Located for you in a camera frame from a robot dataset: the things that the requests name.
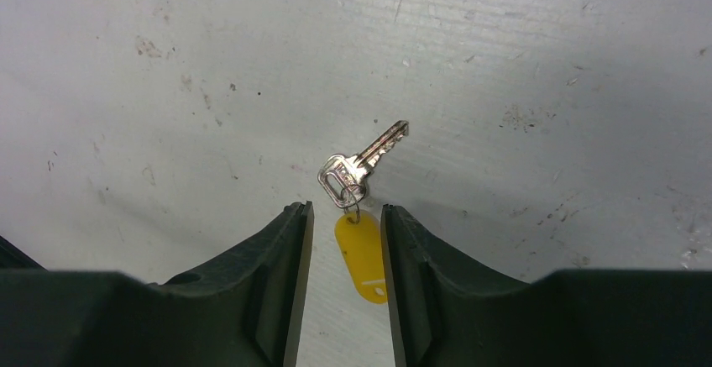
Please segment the key with yellow tag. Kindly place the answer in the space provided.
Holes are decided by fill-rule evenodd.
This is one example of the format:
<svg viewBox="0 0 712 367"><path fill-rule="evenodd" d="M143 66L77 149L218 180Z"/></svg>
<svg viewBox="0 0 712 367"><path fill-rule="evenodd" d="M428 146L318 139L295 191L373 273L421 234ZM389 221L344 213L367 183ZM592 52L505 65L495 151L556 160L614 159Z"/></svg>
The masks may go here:
<svg viewBox="0 0 712 367"><path fill-rule="evenodd" d="M399 120L361 152L331 155L317 180L333 204L344 211L334 235L358 294L374 304L387 302L380 222L360 203L368 196L368 178L380 158L409 134L409 122Z"/></svg>

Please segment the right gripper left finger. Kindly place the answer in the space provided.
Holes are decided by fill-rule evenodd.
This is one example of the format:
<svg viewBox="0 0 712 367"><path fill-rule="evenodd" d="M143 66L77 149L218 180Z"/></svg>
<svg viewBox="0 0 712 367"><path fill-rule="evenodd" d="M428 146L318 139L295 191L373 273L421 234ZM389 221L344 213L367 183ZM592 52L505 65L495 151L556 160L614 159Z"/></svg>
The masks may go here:
<svg viewBox="0 0 712 367"><path fill-rule="evenodd" d="M314 215L295 202L163 284L50 271L1 242L4 366L293 366Z"/></svg>

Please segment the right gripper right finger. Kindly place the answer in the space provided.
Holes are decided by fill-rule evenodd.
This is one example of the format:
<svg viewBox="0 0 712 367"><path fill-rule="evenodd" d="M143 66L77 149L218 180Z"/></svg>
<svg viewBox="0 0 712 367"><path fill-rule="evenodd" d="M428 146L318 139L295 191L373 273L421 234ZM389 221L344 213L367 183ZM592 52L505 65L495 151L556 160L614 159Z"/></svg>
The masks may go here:
<svg viewBox="0 0 712 367"><path fill-rule="evenodd" d="M386 205L381 239L399 366L708 366L711 274L558 270L511 278Z"/></svg>

